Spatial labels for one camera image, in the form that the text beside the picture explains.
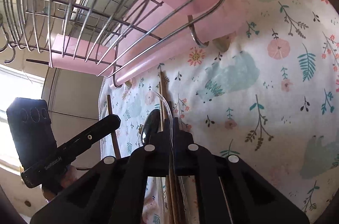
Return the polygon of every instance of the wire dish rack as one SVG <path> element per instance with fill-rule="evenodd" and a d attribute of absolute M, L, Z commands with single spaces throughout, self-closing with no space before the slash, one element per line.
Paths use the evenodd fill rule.
<path fill-rule="evenodd" d="M 100 64 L 102 71 L 96 74 L 97 76 L 103 75 L 107 70 L 112 70 L 106 77 L 113 76 L 114 85 L 121 87 L 115 81 L 115 75 L 118 71 L 187 27 L 189 27 L 196 44 L 200 47 L 206 47 L 208 43 L 202 43 L 199 40 L 194 24 L 213 13 L 224 2 L 224 0 L 220 0 L 211 9 L 196 18 L 188 16 L 186 24 L 165 37 L 159 37 L 152 32 L 193 0 L 189 0 L 175 9 L 148 31 L 138 25 L 158 7 L 161 7 L 163 2 L 143 0 L 130 12 L 130 9 L 138 1 L 140 0 L 2 0 L 0 27 L 6 43 L 3 46 L 0 45 L 0 53 L 6 49 L 13 51 L 12 58 L 5 60 L 4 63 L 11 63 L 15 59 L 17 49 L 26 49 L 29 52 L 36 50 L 39 54 L 49 54 L 47 64 L 53 68 L 52 53 L 56 53 L 62 57 L 72 57 L 72 59 L 94 62 L 96 65 Z M 148 13 L 144 13 L 149 2 L 154 3 L 155 7 Z M 128 22 L 132 15 L 136 18 Z M 120 42 L 124 41 L 124 38 L 133 30 L 142 32 L 143 36 L 136 39 L 127 49 L 119 50 Z M 60 51 L 52 49 L 53 40 L 57 34 L 63 36 Z M 117 63 L 129 49 L 143 41 L 146 36 L 154 38 L 156 42 L 127 62 Z M 67 51 L 71 37 L 77 39 L 73 53 Z M 78 51 L 79 46 L 83 44 L 82 42 L 87 45 L 85 55 L 80 55 Z M 108 47 L 103 55 L 99 53 L 100 45 Z M 105 61 L 105 55 L 112 49 L 115 50 L 114 60 Z"/>

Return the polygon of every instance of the white rivet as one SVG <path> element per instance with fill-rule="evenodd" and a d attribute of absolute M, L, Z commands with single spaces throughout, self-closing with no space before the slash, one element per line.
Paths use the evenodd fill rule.
<path fill-rule="evenodd" d="M 236 163 L 236 162 L 239 161 L 239 157 L 232 154 L 232 155 L 230 155 L 230 156 L 228 157 L 228 160 L 229 160 L 231 163 Z"/>
<path fill-rule="evenodd" d="M 104 163 L 106 165 L 110 165 L 110 164 L 113 164 L 115 161 L 115 158 L 113 156 L 107 156 L 104 158 Z"/>
<path fill-rule="evenodd" d="M 189 150 L 190 151 L 197 151 L 199 149 L 199 146 L 197 144 L 190 144 Z"/>
<path fill-rule="evenodd" d="M 144 149 L 145 149 L 145 151 L 153 151 L 153 150 L 155 150 L 155 146 L 153 146 L 153 145 L 146 145 L 144 147 Z"/>

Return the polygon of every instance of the window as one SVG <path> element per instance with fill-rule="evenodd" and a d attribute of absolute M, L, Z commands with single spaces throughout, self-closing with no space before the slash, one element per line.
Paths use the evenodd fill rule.
<path fill-rule="evenodd" d="M 16 97 L 41 99 L 44 79 L 0 65 L 0 160 L 20 166 L 6 110 Z"/>

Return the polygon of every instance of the chopstick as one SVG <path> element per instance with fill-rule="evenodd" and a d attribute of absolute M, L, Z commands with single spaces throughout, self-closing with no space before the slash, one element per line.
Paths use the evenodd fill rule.
<path fill-rule="evenodd" d="M 165 88 L 165 77 L 164 73 L 160 71 L 160 83 L 159 83 L 159 91 L 161 95 L 168 101 L 167 92 Z M 160 102 L 160 114 L 161 118 L 161 129 L 163 131 L 164 124 L 163 119 L 168 119 L 168 114 L 165 105 Z M 169 172 L 168 176 L 166 176 L 166 191 L 167 191 L 167 204 L 169 213 L 169 222 L 170 224 L 184 224 L 186 223 L 185 212 L 184 212 L 184 204 L 182 198 L 182 192 L 179 185 L 179 180 L 177 175 L 174 174 L 174 166 L 173 166 L 173 156 L 170 153 L 169 157 Z"/>
<path fill-rule="evenodd" d="M 111 102 L 111 96 L 107 95 L 107 107 L 108 107 L 108 114 L 113 114 L 112 111 L 112 102 Z M 119 149 L 119 144 L 118 144 L 118 139 L 115 131 L 111 133 L 112 137 L 112 143 L 113 143 L 113 149 L 114 149 L 114 154 L 116 159 L 121 159 L 121 154 L 120 154 L 120 149 Z"/>

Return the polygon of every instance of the floral cloth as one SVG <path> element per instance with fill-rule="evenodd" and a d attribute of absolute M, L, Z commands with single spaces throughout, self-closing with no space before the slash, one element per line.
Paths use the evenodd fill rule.
<path fill-rule="evenodd" d="M 164 71 L 174 116 L 213 154 L 237 154 L 313 223 L 339 187 L 339 16 L 328 0 L 242 0 L 246 23 L 227 52 L 212 42 L 192 47 L 106 95 L 121 118 L 122 156 L 141 146 L 140 125 L 159 107 Z M 110 136 L 102 157 L 113 155 Z M 185 180 L 192 223 L 198 222 L 194 177 Z M 164 223 L 165 186 L 149 178 L 144 223 Z"/>

